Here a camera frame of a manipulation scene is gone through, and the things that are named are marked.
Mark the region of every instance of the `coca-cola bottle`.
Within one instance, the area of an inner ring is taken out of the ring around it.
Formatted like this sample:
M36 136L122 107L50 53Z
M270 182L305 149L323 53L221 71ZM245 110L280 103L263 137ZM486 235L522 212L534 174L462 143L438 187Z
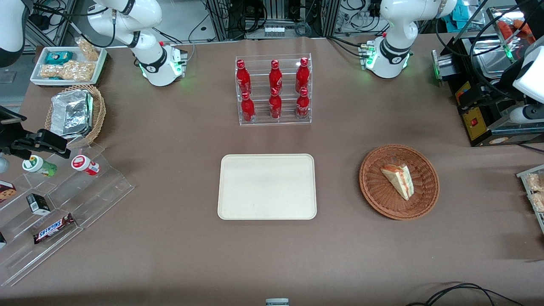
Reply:
M279 119L281 117L281 98L279 96L280 92L277 88L270 88L270 116L272 119Z
M308 68L308 58L303 57L300 59L299 69L296 71L296 84L295 90L300 92L302 87L308 86L308 80L310 79L310 70Z
M299 120L308 117L308 108L310 107L310 100L308 98L308 89L302 87L300 89L300 96L296 100L296 117Z
M273 59L270 63L272 69L268 75L268 80L270 81L270 88L277 88L278 92L281 92L282 87L282 75L280 71L280 62L277 59Z
M236 80L238 81L238 86L241 91L247 91L251 94L251 79L249 78L249 71L245 67L243 59L236 61Z
M242 117L245 122L255 122L255 105L249 98L249 93L245 90L242 92Z

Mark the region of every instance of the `white tray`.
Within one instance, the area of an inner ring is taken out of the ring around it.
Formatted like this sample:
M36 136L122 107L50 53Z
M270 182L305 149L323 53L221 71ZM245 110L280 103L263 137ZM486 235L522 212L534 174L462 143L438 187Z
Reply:
M317 214L309 154L226 155L217 214L223 220L310 220Z
M32 75L30 76L30 81L36 85L41 86L72 86L72 85L93 85L98 82L98 78L100 77L100 73L102 72L102 67L104 66L104 62L106 61L106 56L108 55L108 52L105 48L100 49L100 54L98 55L98 61L96 61L96 69L95 72L92 74L92 78L89 82L80 82L80 81L74 81L71 79L49 79L49 78L42 78L40 76L40 70L41 66L45 62L45 58L47 57L47 54L49 52L59 52L59 51L72 51L73 52L73 60L87 62L87 59L79 49L79 47L45 47L44 50L41 52L40 57L38 58L38 61L36 61L36 66L34 67L34 71L32 71Z

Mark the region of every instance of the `clear acrylic display stand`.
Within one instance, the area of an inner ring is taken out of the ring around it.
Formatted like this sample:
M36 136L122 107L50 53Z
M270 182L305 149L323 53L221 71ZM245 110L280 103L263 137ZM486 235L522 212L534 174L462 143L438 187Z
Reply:
M126 196L133 186L112 168L101 154L104 148L83 139L70 142L69 159L52 155L46 160L57 165L50 178L25 173L12 182L17 193L0 204L0 232L7 244L0 249L0 284L13 286L70 239L92 225L106 211ZM71 167L72 159L83 154L100 165L100 172L90 176ZM31 193L47 200L51 213L32 214L26 200ZM33 235L72 213L76 220L51 238L34 244Z
M308 116L299 120L295 116L296 100L299 94L295 91L296 71L300 66L300 58L307 57L308 68L310 70L310 79L308 80L308 98L310 105L308 107ZM234 63L234 82L236 86L238 120L241 126L250 125L275 125L275 124L310 124L312 123L312 55L311 53L302 54L283 54L283 55L264 55L264 56L237 56L236 61L243 59L251 78L251 99L255 104L254 122L246 122L242 116L242 92L236 81L236 62ZM282 72L283 86L280 97L282 100L281 117L273 119L270 116L270 83L268 75L270 73L270 62L277 59L280 62Z

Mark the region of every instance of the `table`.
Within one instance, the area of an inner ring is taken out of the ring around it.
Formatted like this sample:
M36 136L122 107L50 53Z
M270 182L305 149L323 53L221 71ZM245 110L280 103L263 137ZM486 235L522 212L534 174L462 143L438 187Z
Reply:
M471 281L542 305L542 233L515 177L542 156L519 146L470 148L448 87L434 80L434 48L434 36L420 35L402 74L380 79L325 39L198 45L187 77L165 88L142 78L130 50L109 50L97 143L136 189L14 287L0 288L0 304L256 306L288 297L293 306L405 305ZM235 56L305 52L314 61L313 123L240 127ZM30 85L21 109L27 129L43 126L59 91ZM365 154L389 143L419 150L438 172L440 198L423 218L388 219L361 194ZM222 157L259 153L314 157L315 219L217 216ZM464 291L447 301L489 303Z

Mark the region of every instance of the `round wicker basket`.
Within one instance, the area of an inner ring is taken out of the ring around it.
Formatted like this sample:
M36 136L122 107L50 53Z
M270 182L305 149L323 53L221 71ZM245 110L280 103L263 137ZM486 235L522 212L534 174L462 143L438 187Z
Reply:
M102 124L104 123L104 118L106 117L106 104L104 103L104 98L102 97L102 94L100 94L100 91L93 85L74 85L64 89L63 92L75 89L86 89L92 95L92 131L85 136L86 142L92 143L102 129ZM48 130L51 128L52 113L53 104L51 104L49 107L49 112L47 113L47 118L45 119L45 128Z
M414 194L403 199L381 172L387 164L406 164L412 176ZM364 197L382 215L396 220L412 220L428 213L440 192L438 175L431 162L418 151L400 144L389 144L371 151L359 171Z

